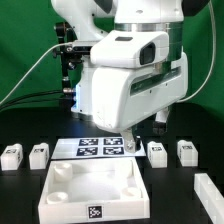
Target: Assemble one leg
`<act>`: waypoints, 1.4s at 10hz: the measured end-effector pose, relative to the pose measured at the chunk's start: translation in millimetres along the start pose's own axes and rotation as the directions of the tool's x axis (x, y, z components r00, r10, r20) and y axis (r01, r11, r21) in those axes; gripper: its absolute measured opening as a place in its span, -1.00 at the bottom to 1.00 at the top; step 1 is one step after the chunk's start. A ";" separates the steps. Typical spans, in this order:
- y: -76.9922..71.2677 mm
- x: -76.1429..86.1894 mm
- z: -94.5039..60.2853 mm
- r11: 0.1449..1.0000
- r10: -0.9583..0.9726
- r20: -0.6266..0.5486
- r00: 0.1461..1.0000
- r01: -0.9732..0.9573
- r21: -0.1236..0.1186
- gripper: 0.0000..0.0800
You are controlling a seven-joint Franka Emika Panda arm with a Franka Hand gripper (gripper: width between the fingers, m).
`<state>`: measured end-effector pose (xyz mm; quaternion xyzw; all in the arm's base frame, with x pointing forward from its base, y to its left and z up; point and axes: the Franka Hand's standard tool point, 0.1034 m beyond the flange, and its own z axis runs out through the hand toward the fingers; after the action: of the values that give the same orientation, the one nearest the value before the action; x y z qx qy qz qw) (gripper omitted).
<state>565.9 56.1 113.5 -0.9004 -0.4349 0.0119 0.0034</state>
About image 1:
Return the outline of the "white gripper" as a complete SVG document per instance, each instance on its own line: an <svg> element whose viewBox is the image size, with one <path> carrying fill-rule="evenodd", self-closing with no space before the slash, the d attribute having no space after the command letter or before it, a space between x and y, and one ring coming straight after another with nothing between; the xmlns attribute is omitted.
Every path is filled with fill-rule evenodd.
<svg viewBox="0 0 224 224"><path fill-rule="evenodd" d="M185 53L171 63L171 70L164 75L154 75L152 66L141 69L97 68L92 78L93 120L102 130L123 131L125 150L135 153L136 141L128 128L156 113L153 132L163 135L167 131L169 111L162 109L184 97L187 88Z"/></svg>

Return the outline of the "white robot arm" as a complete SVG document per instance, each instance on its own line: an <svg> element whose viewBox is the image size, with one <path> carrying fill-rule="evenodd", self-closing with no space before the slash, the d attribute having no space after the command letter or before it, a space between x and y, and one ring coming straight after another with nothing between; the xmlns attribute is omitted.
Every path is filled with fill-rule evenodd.
<svg viewBox="0 0 224 224"><path fill-rule="evenodd" d="M51 0L65 20L60 34L68 66L83 66L73 111L119 133L135 152L133 127L146 118L167 116L188 89L188 59L182 30L186 17L211 0Z"/></svg>

